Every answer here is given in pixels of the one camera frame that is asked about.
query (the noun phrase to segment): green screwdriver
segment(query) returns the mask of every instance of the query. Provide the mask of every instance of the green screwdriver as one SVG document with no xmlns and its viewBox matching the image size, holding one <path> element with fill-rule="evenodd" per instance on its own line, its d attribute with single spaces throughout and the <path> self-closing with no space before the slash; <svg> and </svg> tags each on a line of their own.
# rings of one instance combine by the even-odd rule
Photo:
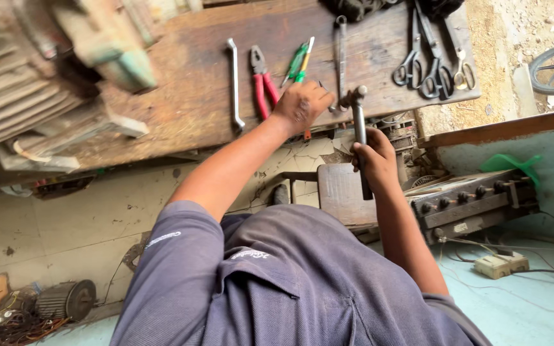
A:
<svg viewBox="0 0 554 346">
<path fill-rule="evenodd" d="M 315 36 L 312 36 L 312 38 L 309 39 L 309 47 L 307 47 L 307 52 L 305 54 L 305 58 L 303 59 L 303 64 L 300 66 L 300 71 L 298 72 L 298 75 L 296 75 L 295 82 L 303 82 L 303 79 L 305 78 L 305 70 L 307 69 L 307 63 L 309 62 L 309 55 L 312 53 L 312 47 L 313 47 L 313 40 L 315 39 Z"/>
<path fill-rule="evenodd" d="M 308 44 L 305 42 L 301 44 L 298 51 L 296 51 L 296 54 L 294 55 L 294 59 L 292 59 L 292 61 L 290 62 L 290 69 L 288 70 L 288 73 L 283 79 L 283 83 L 281 83 L 281 87 L 286 85 L 286 82 L 288 81 L 288 79 L 296 77 L 296 71 L 298 70 L 298 67 L 300 67 L 300 63 L 303 62 L 303 56 L 307 51 L 307 47 L 308 47 Z"/>
</svg>

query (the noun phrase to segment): hand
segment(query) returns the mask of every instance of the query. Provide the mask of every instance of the hand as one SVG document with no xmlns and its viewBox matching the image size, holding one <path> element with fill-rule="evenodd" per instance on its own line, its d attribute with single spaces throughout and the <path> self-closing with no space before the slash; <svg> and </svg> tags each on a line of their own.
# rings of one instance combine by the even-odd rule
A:
<svg viewBox="0 0 554 346">
<path fill-rule="evenodd" d="M 395 194 L 403 196 L 396 173 L 395 149 L 386 135 L 378 129 L 366 128 L 367 145 L 354 143 L 354 151 L 366 159 L 365 176 L 379 202 L 388 201 Z M 358 171 L 358 159 L 352 160 Z"/>
<path fill-rule="evenodd" d="M 294 83 L 283 93 L 272 116 L 288 120 L 293 136 L 308 129 L 334 100 L 334 93 L 327 92 L 314 81 Z"/>
</svg>

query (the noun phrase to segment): scissors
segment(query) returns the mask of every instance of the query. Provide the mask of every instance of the scissors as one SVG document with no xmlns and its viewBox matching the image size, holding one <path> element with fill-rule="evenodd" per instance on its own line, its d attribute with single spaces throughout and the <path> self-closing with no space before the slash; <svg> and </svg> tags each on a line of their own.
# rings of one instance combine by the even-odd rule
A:
<svg viewBox="0 0 554 346">
<path fill-rule="evenodd" d="M 458 42 L 457 36 L 454 33 L 454 27 L 450 24 L 447 17 L 444 19 L 444 23 L 446 24 L 448 35 L 450 35 L 452 46 L 454 47 L 458 58 L 457 73 L 455 73 L 453 77 L 454 87 L 459 90 L 463 90 L 465 88 L 472 90 L 476 87 L 476 75 L 473 73 L 472 66 L 465 62 L 467 54 L 465 49 L 463 49 Z"/>
<path fill-rule="evenodd" d="M 412 11 L 412 50 L 409 52 L 403 63 L 393 72 L 393 79 L 399 86 L 407 84 L 409 89 L 420 88 L 422 82 L 422 65 L 418 57 L 420 55 L 420 30 L 418 28 L 418 11 Z M 417 75 L 417 82 L 414 81 L 414 70 Z"/>
<path fill-rule="evenodd" d="M 422 25 L 422 33 L 424 34 L 427 43 L 429 43 L 431 53 L 433 55 L 431 70 L 420 83 L 420 93 L 426 98 L 439 97 L 441 100 L 447 100 L 454 92 L 454 80 L 452 78 L 452 74 L 450 69 L 442 63 L 440 42 L 435 38 L 435 36 L 433 36 L 429 18 L 420 10 L 420 3 L 418 0 L 414 0 L 414 3 L 416 4 L 416 9 L 418 10 L 418 17 L 420 18 L 420 24 Z"/>
</svg>

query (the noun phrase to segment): gray shirt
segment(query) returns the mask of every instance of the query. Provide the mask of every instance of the gray shirt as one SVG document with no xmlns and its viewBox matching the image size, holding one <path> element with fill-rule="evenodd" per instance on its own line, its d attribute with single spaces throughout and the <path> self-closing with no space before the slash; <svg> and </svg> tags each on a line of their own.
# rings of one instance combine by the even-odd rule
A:
<svg viewBox="0 0 554 346">
<path fill-rule="evenodd" d="M 111 345 L 490 345 L 336 218 L 281 205 L 226 216 L 166 206 Z"/>
</svg>

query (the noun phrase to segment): wooden workbench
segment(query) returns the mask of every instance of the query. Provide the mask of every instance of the wooden workbench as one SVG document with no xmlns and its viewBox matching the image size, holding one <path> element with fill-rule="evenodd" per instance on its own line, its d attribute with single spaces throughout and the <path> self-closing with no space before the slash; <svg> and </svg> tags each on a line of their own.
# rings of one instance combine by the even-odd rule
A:
<svg viewBox="0 0 554 346">
<path fill-rule="evenodd" d="M 401 3 L 380 10 L 361 23 L 348 24 L 346 90 L 360 84 L 368 87 L 369 93 L 364 101 L 367 117 L 446 103 L 437 98 L 422 98 L 416 90 L 399 87 L 392 81 L 393 70 L 410 50 L 410 16 L 407 5 Z M 450 19 L 466 50 L 466 60 L 473 66 L 465 8 L 457 10 Z M 317 0 L 260 1 L 175 17 L 165 24 L 165 36 L 148 50 L 158 73 L 158 89 L 144 95 L 128 95 L 107 82 L 100 85 L 102 96 L 112 110 L 146 122 L 151 131 L 149 135 L 130 139 L 104 133 L 61 154 L 74 155 L 81 162 L 81 170 L 87 170 L 234 140 L 230 58 L 226 44 L 229 37 L 234 39 L 238 48 L 239 111 L 246 123 L 246 131 L 253 129 L 260 119 L 249 67 L 249 50 L 254 44 L 262 49 L 273 81 L 278 86 L 296 49 L 310 36 L 315 36 L 307 79 L 321 80 L 327 89 L 336 92 L 337 30 L 334 20 L 335 15 Z M 445 33 L 437 31 L 436 36 L 447 42 Z M 452 50 L 448 42 L 443 46 Z M 426 43 L 423 43 L 423 50 L 427 50 Z M 446 65 L 456 64 L 453 55 L 444 54 Z M 427 58 L 421 57 L 421 60 L 424 64 Z M 479 96 L 477 88 L 456 90 L 447 102 Z M 339 115 L 324 112 L 314 125 L 348 120 L 351 120 L 351 112 Z M 6 172 L 0 168 L 0 186 L 55 175 Z"/>
</svg>

